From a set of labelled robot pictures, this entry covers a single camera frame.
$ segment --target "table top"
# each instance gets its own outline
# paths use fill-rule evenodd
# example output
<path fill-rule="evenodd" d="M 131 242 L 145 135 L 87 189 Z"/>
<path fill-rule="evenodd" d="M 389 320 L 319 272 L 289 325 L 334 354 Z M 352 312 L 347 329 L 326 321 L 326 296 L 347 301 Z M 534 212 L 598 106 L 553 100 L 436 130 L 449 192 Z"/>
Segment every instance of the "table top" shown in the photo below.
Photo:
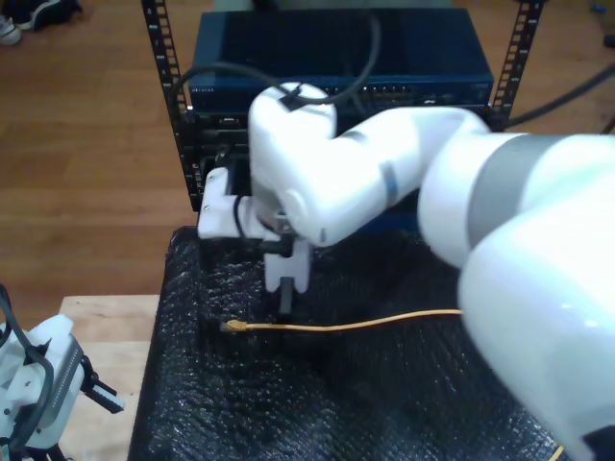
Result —
<path fill-rule="evenodd" d="M 60 313 L 75 323 L 77 338 L 100 379 L 117 391 L 126 409 L 116 415 L 79 396 L 60 440 L 76 461 L 126 460 L 158 295 L 64 298 Z"/>

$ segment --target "black mat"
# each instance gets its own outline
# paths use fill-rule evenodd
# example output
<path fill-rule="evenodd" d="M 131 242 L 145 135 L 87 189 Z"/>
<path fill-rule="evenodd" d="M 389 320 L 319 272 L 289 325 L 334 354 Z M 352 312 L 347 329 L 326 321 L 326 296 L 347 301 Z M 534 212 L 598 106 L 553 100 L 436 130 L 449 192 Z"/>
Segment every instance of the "black mat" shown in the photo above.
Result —
<path fill-rule="evenodd" d="M 129 459 L 547 460 L 554 441 L 493 376 L 458 317 L 327 334 L 222 333 L 275 321 L 260 257 L 178 230 Z M 416 237 L 314 256 L 296 323 L 455 307 L 455 270 Z"/>

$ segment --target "power cord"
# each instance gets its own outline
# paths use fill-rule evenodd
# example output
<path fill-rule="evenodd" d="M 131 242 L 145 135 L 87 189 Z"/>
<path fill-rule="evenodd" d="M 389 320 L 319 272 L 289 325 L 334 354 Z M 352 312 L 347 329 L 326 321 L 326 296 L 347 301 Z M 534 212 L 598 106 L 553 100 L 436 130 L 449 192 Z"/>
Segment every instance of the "power cord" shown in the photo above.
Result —
<path fill-rule="evenodd" d="M 518 117 L 511 118 L 508 120 L 503 127 L 500 127 L 500 130 L 507 130 L 512 127 L 516 127 L 517 125 L 521 125 L 523 123 L 529 122 L 530 120 L 534 120 L 538 117 L 542 117 L 549 112 L 552 112 L 555 109 L 558 109 L 565 104 L 570 103 L 571 101 L 577 99 L 579 96 L 582 96 L 587 91 L 595 88 L 596 86 L 602 84 L 607 79 L 615 76 L 615 63 L 611 63 L 606 67 L 606 69 L 602 70 L 598 74 L 596 74 L 591 79 L 583 82 L 579 86 L 571 89 L 565 94 L 562 94 L 558 98 L 552 100 L 550 103 L 541 106 L 540 108 L 536 108 L 530 110 L 529 112 L 524 113 L 523 115 L 519 115 Z"/>
<path fill-rule="evenodd" d="M 7 318 L 7 328 L 10 327 L 12 332 L 17 337 L 17 340 L 26 352 L 26 355 L 35 363 L 42 366 L 45 371 L 45 378 L 42 384 L 42 390 L 40 396 L 38 396 L 37 403 L 34 403 L 29 417 L 21 424 L 16 424 L 12 430 L 11 437 L 9 437 L 9 449 L 11 451 L 21 451 L 26 447 L 26 444 L 37 429 L 38 422 L 43 413 L 47 409 L 51 401 L 51 392 L 54 384 L 54 367 L 49 363 L 43 355 L 41 355 L 35 346 L 32 345 L 28 337 L 24 333 L 23 329 L 15 319 L 12 313 L 11 301 L 9 300 L 8 292 L 3 284 L 0 283 L 0 307 Z M 6 343 L 6 339 L 9 335 L 6 332 L 2 337 L 2 344 Z"/>
<path fill-rule="evenodd" d="M 249 324 L 239 320 L 230 320 L 221 324 L 220 329 L 227 332 L 246 332 L 254 330 L 274 329 L 285 331 L 302 331 L 310 333 L 334 333 L 338 331 L 347 331 L 349 329 L 360 329 L 374 327 L 376 325 L 390 324 L 401 320 L 415 319 L 417 317 L 430 317 L 434 315 L 461 315 L 460 309 L 431 309 L 419 310 L 417 312 L 407 312 L 405 314 L 393 315 L 367 322 L 358 322 L 355 324 L 333 325 L 329 327 L 317 327 L 312 325 L 288 325 L 288 324 Z M 557 461 L 564 453 L 565 447 L 559 446 L 549 458 L 549 461 Z"/>
<path fill-rule="evenodd" d="M 376 66 L 376 61 L 378 60 L 378 55 L 381 50 L 381 23 L 379 20 L 371 13 L 367 14 L 369 19 L 369 25 L 372 36 L 372 43 L 370 47 L 369 57 L 363 70 L 348 87 L 344 90 L 340 91 L 333 96 L 325 96 L 323 98 L 307 98 L 305 96 L 301 96 L 299 94 L 294 94 L 292 90 L 286 89 L 280 85 L 278 79 L 272 77 L 254 67 L 243 64 L 235 64 L 232 62 L 214 62 L 212 64 L 206 65 L 196 65 L 191 67 L 182 77 L 178 78 L 177 82 L 175 82 L 170 88 L 168 92 L 168 99 L 170 102 L 173 101 L 173 98 L 177 95 L 180 88 L 184 86 L 184 84 L 190 80 L 192 77 L 200 74 L 207 74 L 209 72 L 228 72 L 231 74 L 239 74 L 244 75 L 246 77 L 252 77 L 255 79 L 259 79 L 265 82 L 268 86 L 273 86 L 278 91 L 282 92 L 284 95 L 290 95 L 292 97 L 293 102 L 299 103 L 302 105 L 319 105 L 319 104 L 341 104 L 351 99 L 353 95 L 357 94 L 362 86 L 365 86 L 369 80 L 369 76 L 372 73 L 372 70 Z"/>

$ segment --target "black cable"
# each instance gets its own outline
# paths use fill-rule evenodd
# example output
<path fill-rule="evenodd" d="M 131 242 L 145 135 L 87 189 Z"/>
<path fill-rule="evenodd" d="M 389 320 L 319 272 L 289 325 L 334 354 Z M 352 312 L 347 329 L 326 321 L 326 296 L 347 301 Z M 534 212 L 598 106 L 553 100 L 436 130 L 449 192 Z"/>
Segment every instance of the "black cable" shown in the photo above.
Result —
<path fill-rule="evenodd" d="M 349 42 L 349 18 L 346 17 L 346 20 L 343 23 L 343 34 L 342 34 L 342 43 L 341 43 L 341 53 L 340 53 L 340 58 L 342 60 L 343 63 L 343 67 L 344 67 L 344 76 L 345 77 L 355 77 L 355 73 L 353 72 L 353 67 L 351 66 L 350 63 L 350 57 L 349 57 L 349 53 L 348 50 L 349 48 L 352 46 L 352 44 Z M 351 102 L 353 103 L 353 106 L 355 107 L 355 112 L 357 113 L 357 115 L 362 119 L 365 120 L 366 118 L 369 117 L 368 111 L 365 108 L 365 106 L 361 103 L 360 98 L 358 97 L 358 92 L 356 92 L 355 94 L 353 94 L 352 98 L 351 98 Z"/>
<path fill-rule="evenodd" d="M 357 79 L 352 84 L 347 86 L 344 90 L 340 91 L 337 94 L 334 94 L 333 96 L 325 96 L 323 98 L 307 98 L 305 96 L 300 96 L 297 94 L 293 96 L 294 102 L 301 103 L 303 105 L 340 104 L 352 98 L 353 95 L 358 93 L 360 88 L 367 83 L 367 81 L 369 80 L 369 76 L 372 73 L 374 66 L 376 65 L 376 61 L 378 60 L 378 54 L 381 50 L 381 24 L 373 14 L 368 14 L 367 17 L 369 18 L 369 24 L 372 34 L 372 43 L 367 62 Z M 259 79 L 265 82 L 267 85 L 273 86 L 285 95 L 290 94 L 292 91 L 281 86 L 275 77 L 272 77 L 249 65 L 235 64 L 232 62 L 214 62 L 212 64 L 196 65 L 194 67 L 191 67 L 187 72 L 185 72 L 185 74 L 183 74 L 182 77 L 177 80 L 177 82 L 175 82 L 169 88 L 168 99 L 172 102 L 173 98 L 175 97 L 175 95 L 177 95 L 180 88 L 184 86 L 184 84 L 192 77 L 208 72 L 229 72 L 232 74 L 245 75 L 247 77 Z"/>
<path fill-rule="evenodd" d="M 561 106 L 570 103 L 572 100 L 577 99 L 579 96 L 585 94 L 590 89 L 595 88 L 600 85 L 610 77 L 615 75 L 615 63 L 611 63 L 607 66 L 606 69 L 596 74 L 591 79 L 582 83 L 581 85 L 573 88 L 568 91 L 566 94 L 562 94 L 558 98 L 554 99 L 548 104 L 541 106 L 540 108 L 536 108 L 534 110 L 530 110 L 529 112 L 524 113 L 523 115 L 519 115 L 518 117 L 511 118 L 508 120 L 501 130 L 506 130 L 508 128 L 516 127 L 517 125 L 521 125 L 522 123 L 529 122 L 538 117 L 542 117 L 543 115 L 560 108 Z"/>
<path fill-rule="evenodd" d="M 19 426 L 16 425 L 13 428 L 11 437 L 9 438 L 9 449 L 11 451 L 20 451 L 26 447 L 30 437 L 32 437 L 32 434 L 34 434 L 37 429 L 40 418 L 51 402 L 51 392 L 54 384 L 54 367 L 28 340 L 28 337 L 23 332 L 23 329 L 21 329 L 17 319 L 15 319 L 12 313 L 11 302 L 4 296 L 5 293 L 7 293 L 7 290 L 4 285 L 0 283 L 0 307 L 7 318 L 7 325 L 11 326 L 12 332 L 25 350 L 26 355 L 28 355 L 33 362 L 41 365 L 45 370 L 45 379 L 43 380 L 42 390 L 40 391 L 40 396 L 38 396 L 37 403 L 35 403 L 28 419 L 23 424 Z"/>
<path fill-rule="evenodd" d="M 600 134 L 610 134 L 615 128 L 615 116 L 611 118 L 611 121 L 606 124 Z"/>
<path fill-rule="evenodd" d="M 244 232 L 243 228 L 241 227 L 241 220 L 239 219 L 239 204 L 241 203 L 241 199 L 243 199 L 242 195 L 237 195 L 234 198 L 234 202 L 233 202 L 234 225 L 237 228 L 237 233 L 239 234 L 239 238 L 241 238 L 241 240 L 243 240 L 244 242 L 250 242 L 250 240 L 248 239 L 248 236 L 246 235 L 246 232 Z"/>
<path fill-rule="evenodd" d="M 0 297 L 5 298 L 7 301 L 7 304 L 11 305 L 11 298 L 9 298 L 9 292 L 4 287 L 4 285 L 1 283 L 0 283 Z M 7 322 L 4 326 L 4 331 L 2 331 L 2 336 L 0 337 L 0 349 L 2 349 L 2 347 L 5 344 L 7 344 L 7 341 L 9 341 L 9 337 L 11 336 L 11 331 L 12 331 L 11 324 Z"/>

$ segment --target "metal bracket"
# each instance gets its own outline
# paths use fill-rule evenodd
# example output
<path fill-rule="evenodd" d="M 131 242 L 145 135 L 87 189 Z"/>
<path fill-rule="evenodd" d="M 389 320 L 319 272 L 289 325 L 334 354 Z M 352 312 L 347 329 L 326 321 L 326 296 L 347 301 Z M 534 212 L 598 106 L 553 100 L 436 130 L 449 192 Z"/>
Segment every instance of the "metal bracket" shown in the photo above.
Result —
<path fill-rule="evenodd" d="M 124 401 L 117 396 L 117 392 L 99 379 L 87 355 L 82 356 L 81 366 L 84 368 L 84 382 L 81 385 L 81 391 L 86 397 L 98 403 L 112 415 L 124 411 Z"/>
<path fill-rule="evenodd" d="M 190 203 L 192 209 L 198 211 L 203 196 L 203 183 L 201 169 L 194 152 L 193 136 L 196 132 L 196 124 L 189 116 L 183 89 L 172 99 L 169 98 L 169 88 L 177 82 L 181 73 L 166 3 L 164 0 L 141 0 L 141 7 L 154 52 L 164 102 L 175 136 L 175 144 L 180 154 Z"/>
<path fill-rule="evenodd" d="M 265 254 L 265 288 L 269 293 L 280 288 L 283 279 L 292 278 L 293 287 L 305 293 L 309 286 L 311 247 L 306 240 L 293 242 L 292 256 Z"/>
<path fill-rule="evenodd" d="M 544 4 L 545 0 L 524 0 L 519 5 L 491 108 L 495 128 L 504 125 L 510 118 Z"/>

